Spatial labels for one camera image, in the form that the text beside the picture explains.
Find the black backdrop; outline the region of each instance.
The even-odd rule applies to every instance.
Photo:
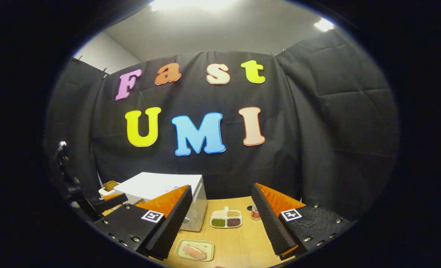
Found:
[[[259,75],[265,82],[246,79],[241,64],[250,60],[263,65]],[[168,63],[180,65],[181,78],[156,85],[158,69]],[[229,83],[206,81],[211,63],[229,66]],[[139,68],[142,75],[129,97],[115,100],[120,75]],[[399,124],[392,92],[372,59],[337,31],[319,33],[276,57],[194,52],[102,77],[101,71],[72,60],[54,90],[47,120],[47,151],[55,149],[49,144],[58,138],[67,138],[74,174],[90,197],[97,197],[100,187],[97,171],[102,182],[123,182],[140,172],[199,173],[209,199],[248,196],[258,182],[356,220],[380,194],[395,163]],[[261,109],[266,141],[245,146],[238,110],[252,106]],[[158,139],[148,147],[133,146],[124,115],[140,110],[139,135],[146,136],[143,114],[151,107],[161,108]],[[226,151],[176,156],[171,119],[187,115],[199,127],[209,112],[223,115],[220,132]],[[54,114],[60,119],[54,120]]]

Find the square plate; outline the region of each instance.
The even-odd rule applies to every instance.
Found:
[[[204,251],[207,255],[207,258],[196,259],[194,257],[191,257],[186,252],[183,251],[183,246],[195,246],[196,248]],[[214,244],[212,244],[212,242],[209,241],[180,239],[174,252],[176,253],[176,255],[180,256],[181,258],[192,259],[194,261],[210,261],[214,257]]]

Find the microwave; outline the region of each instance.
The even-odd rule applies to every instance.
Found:
[[[115,186],[115,193],[125,193],[128,198],[127,203],[135,204],[141,199],[148,202],[184,185],[191,185],[192,203],[180,229],[198,232],[202,228],[207,209],[206,191],[202,175],[141,172]]]

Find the letter m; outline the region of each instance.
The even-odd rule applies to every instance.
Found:
[[[187,142],[192,149],[198,154],[202,148],[204,140],[206,146],[204,151],[208,154],[222,153],[225,151],[225,145],[222,144],[220,123],[222,114],[218,112],[210,112],[204,115],[199,129],[197,129],[190,118],[186,115],[174,117],[171,122],[176,126],[178,135],[178,149],[174,151],[177,156],[188,156],[191,150],[188,148]]]

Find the spice jar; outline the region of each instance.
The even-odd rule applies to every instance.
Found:
[[[257,207],[255,207],[255,203],[252,203],[252,220],[260,220],[260,213],[257,210]]]

